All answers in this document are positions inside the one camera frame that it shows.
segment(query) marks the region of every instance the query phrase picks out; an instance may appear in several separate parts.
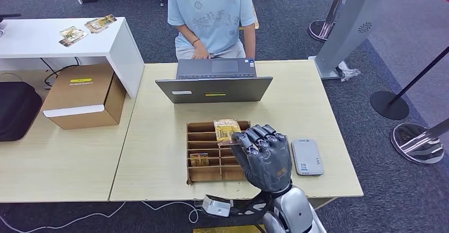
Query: cardboard box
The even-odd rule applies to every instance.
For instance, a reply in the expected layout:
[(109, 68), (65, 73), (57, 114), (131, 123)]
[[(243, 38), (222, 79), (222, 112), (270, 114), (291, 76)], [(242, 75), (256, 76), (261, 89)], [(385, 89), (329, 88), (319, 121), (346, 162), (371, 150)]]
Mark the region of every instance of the cardboard box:
[(59, 73), (42, 106), (65, 130), (120, 123), (126, 91), (109, 64), (69, 67)]

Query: cardboard organizer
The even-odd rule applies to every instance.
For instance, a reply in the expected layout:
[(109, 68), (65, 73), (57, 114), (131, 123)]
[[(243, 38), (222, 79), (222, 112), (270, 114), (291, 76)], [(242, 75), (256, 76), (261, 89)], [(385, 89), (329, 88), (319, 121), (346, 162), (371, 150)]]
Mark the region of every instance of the cardboard organizer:
[[(245, 131), (249, 121), (238, 121)], [(208, 153), (209, 166), (192, 167), (190, 154)], [(187, 184), (205, 181), (245, 180), (230, 146), (219, 146), (213, 122), (187, 124)]]

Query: laptop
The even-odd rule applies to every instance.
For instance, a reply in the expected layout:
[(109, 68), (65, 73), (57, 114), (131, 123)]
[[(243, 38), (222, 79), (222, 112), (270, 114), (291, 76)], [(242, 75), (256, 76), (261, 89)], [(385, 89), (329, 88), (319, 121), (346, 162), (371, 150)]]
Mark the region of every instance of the laptop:
[(257, 102), (273, 80), (249, 58), (180, 60), (176, 78), (156, 80), (173, 103)]

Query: shorts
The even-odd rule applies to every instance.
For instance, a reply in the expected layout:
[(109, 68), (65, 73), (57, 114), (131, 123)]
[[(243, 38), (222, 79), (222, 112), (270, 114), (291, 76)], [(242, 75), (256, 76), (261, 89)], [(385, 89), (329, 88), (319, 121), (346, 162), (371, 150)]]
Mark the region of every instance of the shorts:
[[(194, 48), (190, 47), (179, 47), (176, 48), (176, 58), (179, 59), (192, 59), (193, 54), (195, 53)], [(211, 58), (245, 58), (245, 50), (243, 48), (243, 44), (241, 41), (238, 41), (233, 46), (225, 49), (219, 53), (211, 53), (209, 54)]]

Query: white power bank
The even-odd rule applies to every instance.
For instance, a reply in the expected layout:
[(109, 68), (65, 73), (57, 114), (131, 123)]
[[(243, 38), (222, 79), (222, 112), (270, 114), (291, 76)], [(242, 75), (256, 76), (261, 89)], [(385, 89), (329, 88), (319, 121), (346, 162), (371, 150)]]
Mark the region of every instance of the white power bank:
[(313, 139), (292, 141), (293, 158), (298, 175), (322, 175), (324, 173), (317, 143)]

